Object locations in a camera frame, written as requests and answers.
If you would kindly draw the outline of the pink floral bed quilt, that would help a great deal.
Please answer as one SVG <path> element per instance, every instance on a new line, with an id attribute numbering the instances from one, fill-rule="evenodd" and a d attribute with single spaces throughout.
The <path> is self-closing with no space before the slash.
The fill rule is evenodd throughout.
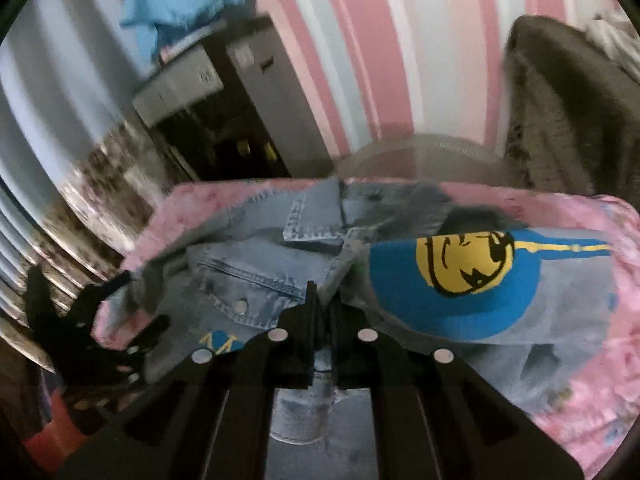
<path id="1" fill-rule="evenodd" d="M 127 259 L 129 284 L 140 266 L 217 212 L 261 192 L 301 191 L 321 181 L 325 180 L 180 185 L 164 200 Z M 524 228 L 584 230 L 604 236 L 612 252 L 615 294 L 604 343 L 543 408 L 527 413 L 578 461 L 587 477 L 594 476 L 639 414 L 639 216 L 634 207 L 612 196 L 592 198 L 478 184 L 339 181 L 434 186 L 457 206 L 495 209 Z"/>

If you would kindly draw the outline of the white cloth bundle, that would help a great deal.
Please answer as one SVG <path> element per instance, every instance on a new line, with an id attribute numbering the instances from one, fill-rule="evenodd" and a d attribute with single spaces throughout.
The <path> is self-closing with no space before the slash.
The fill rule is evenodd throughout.
<path id="1" fill-rule="evenodd" d="M 640 78 L 639 34 L 623 11 L 597 14 L 585 29 L 586 38 L 632 79 Z"/>

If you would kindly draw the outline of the grey air cooler appliance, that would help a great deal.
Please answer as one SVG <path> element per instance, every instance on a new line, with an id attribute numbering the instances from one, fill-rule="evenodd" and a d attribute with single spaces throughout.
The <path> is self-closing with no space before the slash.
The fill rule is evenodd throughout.
<path id="1" fill-rule="evenodd" d="M 333 169 L 267 15 L 216 27 L 159 68 L 132 105 L 201 181 L 323 178 Z"/>

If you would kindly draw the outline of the blue denim jacket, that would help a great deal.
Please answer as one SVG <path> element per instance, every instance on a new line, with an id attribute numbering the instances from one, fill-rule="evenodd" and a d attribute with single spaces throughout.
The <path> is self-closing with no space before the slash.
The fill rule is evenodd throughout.
<path id="1" fill-rule="evenodd" d="M 235 351 L 271 330 L 309 282 L 406 349 L 448 348 L 529 414 L 600 350 L 615 304 L 600 233 L 524 228 L 434 186 L 330 179 L 199 223 L 134 272 L 94 331 L 118 346 L 167 315 L 145 365 L 157 380 L 200 344 Z"/>

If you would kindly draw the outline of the dark grey fuzzy blanket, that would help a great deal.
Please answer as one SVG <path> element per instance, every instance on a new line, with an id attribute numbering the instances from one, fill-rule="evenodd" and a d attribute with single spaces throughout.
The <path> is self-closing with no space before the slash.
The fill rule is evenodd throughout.
<path id="1" fill-rule="evenodd" d="M 639 203 L 639 85 L 583 32 L 524 15 L 506 43 L 506 158 L 533 190 Z"/>

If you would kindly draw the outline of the grey bed headboard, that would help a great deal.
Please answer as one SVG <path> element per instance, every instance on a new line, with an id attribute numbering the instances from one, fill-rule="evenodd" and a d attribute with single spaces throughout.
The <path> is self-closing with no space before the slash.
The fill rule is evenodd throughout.
<path id="1" fill-rule="evenodd" d="M 509 185 L 508 163 L 486 146 L 443 134 L 383 140 L 340 160 L 334 174 L 346 178 L 426 179 Z"/>

